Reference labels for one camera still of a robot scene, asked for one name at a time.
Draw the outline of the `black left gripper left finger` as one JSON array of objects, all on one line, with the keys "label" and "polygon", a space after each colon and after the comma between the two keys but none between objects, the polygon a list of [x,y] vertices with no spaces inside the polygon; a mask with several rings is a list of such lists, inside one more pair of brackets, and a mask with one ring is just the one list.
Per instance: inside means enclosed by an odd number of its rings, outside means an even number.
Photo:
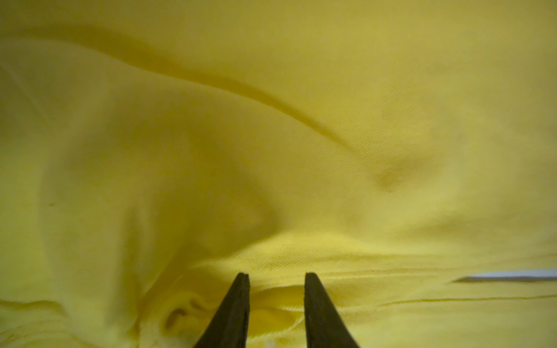
[{"label": "black left gripper left finger", "polygon": [[246,348],[249,292],[249,276],[239,273],[194,348]]}]

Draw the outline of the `yellow trousers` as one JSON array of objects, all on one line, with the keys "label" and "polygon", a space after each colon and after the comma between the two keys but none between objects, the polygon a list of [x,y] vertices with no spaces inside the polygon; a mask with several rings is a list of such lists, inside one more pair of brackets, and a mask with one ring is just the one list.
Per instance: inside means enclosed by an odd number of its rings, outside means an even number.
[{"label": "yellow trousers", "polygon": [[3,1],[1,346],[555,347],[555,1]]}]

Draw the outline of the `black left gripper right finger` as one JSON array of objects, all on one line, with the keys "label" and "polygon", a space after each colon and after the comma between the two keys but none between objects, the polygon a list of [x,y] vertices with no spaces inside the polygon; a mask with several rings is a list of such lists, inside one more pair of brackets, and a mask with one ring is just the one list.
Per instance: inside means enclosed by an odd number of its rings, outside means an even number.
[{"label": "black left gripper right finger", "polygon": [[304,285],[306,343],[309,348],[359,348],[316,273]]}]

